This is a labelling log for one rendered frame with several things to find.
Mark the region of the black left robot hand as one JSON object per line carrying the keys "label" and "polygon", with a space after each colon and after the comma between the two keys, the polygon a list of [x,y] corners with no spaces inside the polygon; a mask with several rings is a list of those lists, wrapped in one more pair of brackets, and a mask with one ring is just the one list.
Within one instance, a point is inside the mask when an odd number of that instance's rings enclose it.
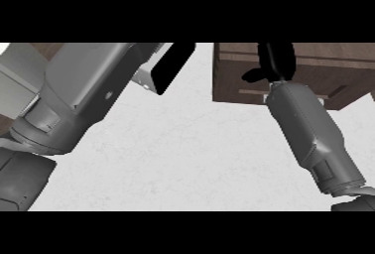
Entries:
{"label": "black left robot hand", "polygon": [[151,70],[156,93],[161,95],[195,51],[194,43],[175,43]]}

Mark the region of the brown wooden drawer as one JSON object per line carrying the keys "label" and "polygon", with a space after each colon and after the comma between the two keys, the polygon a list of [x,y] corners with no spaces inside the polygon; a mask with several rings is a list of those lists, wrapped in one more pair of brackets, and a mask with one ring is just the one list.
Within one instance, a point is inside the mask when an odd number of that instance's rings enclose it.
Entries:
{"label": "brown wooden drawer", "polygon": [[[342,110],[375,93],[375,43],[294,43],[293,81],[306,84],[328,110]],[[265,104],[266,79],[249,83],[243,75],[260,67],[257,43],[216,43],[213,53],[213,100]]]}

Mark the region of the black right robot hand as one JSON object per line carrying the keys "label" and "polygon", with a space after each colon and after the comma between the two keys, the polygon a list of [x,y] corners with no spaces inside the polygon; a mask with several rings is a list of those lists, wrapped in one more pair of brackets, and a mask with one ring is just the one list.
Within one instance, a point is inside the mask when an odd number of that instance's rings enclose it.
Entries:
{"label": "black right robot hand", "polygon": [[293,43],[259,43],[260,67],[243,75],[243,80],[255,83],[263,79],[275,81],[293,80],[296,73],[296,54]]}

